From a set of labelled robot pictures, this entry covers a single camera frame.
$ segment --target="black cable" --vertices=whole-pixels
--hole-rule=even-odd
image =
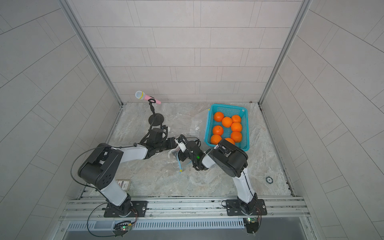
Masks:
[[[116,235],[109,235],[109,236],[98,236],[98,235],[94,235],[94,234],[91,233],[91,231],[89,230],[89,227],[88,227],[89,218],[91,217],[92,213],[96,210],[96,208],[100,207],[100,206],[103,205],[103,204],[100,204],[100,205],[98,205],[97,207],[95,207],[95,209],[93,209],[92,212],[91,212],[91,214],[88,216],[88,219],[87,219],[87,229],[88,229],[88,232],[89,232],[91,235],[95,236],[95,237],[114,237],[114,236],[116,236]]]

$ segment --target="metal frame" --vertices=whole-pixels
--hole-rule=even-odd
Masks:
[[[70,24],[71,24],[73,30],[75,31],[77,37],[79,38],[81,44],[84,46],[85,50],[87,51],[89,57],[91,58],[91,61],[95,65],[100,76],[103,78],[103,80],[107,84],[108,88],[112,91],[114,97],[116,98],[116,100],[118,101],[118,103],[121,107],[123,105],[123,103],[121,101],[119,94],[117,93],[116,89],[112,85],[111,80],[109,79],[107,73],[105,72],[103,66],[101,65],[99,58],[97,57],[91,44],[89,43],[88,38],[86,37],[85,33],[83,32],[83,29],[81,28],[75,15],[73,14],[72,9],[69,6],[68,2],[66,0],[58,0],[58,3],[64,12],[64,15],[67,17],[68,21],[70,22]]]

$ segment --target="microphone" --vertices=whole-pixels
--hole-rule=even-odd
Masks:
[[[151,98],[155,99],[155,98],[153,98],[151,96],[146,95],[143,91],[137,91],[135,96],[136,96],[137,99],[144,99],[144,100],[149,100]],[[155,99],[155,103],[161,104],[161,102],[159,100],[156,100],[156,99]]]

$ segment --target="gray marble surface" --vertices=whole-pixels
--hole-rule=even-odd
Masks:
[[[288,185],[275,149],[257,103],[235,103],[248,110],[250,149],[248,173],[258,195],[289,195]],[[202,141],[201,149],[208,149],[204,143],[205,123],[212,103],[162,103],[154,104],[161,113],[164,124],[171,128],[169,137],[180,134],[197,136]],[[128,103],[109,142],[113,146],[129,146],[139,142],[149,129],[148,117],[151,111],[148,103]],[[265,178],[270,176],[273,183]],[[116,179],[131,179],[131,196],[236,196],[233,180],[218,166],[206,171],[196,171],[191,164],[182,173],[175,157],[164,151],[145,160],[134,160],[120,164]]]

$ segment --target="teal basket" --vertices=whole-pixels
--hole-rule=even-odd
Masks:
[[[241,125],[243,126],[243,130],[241,134],[243,135],[243,139],[241,142],[236,143],[235,145],[241,148],[243,151],[249,150],[249,129],[248,129],[248,111],[246,108],[229,106],[223,104],[213,104],[211,108],[208,110],[207,116],[207,125],[205,127],[205,136],[204,141],[208,146],[214,147],[215,145],[210,144],[210,139],[213,135],[212,130],[214,126],[220,125],[221,122],[216,122],[214,120],[214,115],[216,112],[222,112],[224,117],[232,117],[233,115],[239,115],[241,117]],[[223,139],[227,137],[231,137],[232,130],[230,127],[223,127],[224,133],[221,136]]]

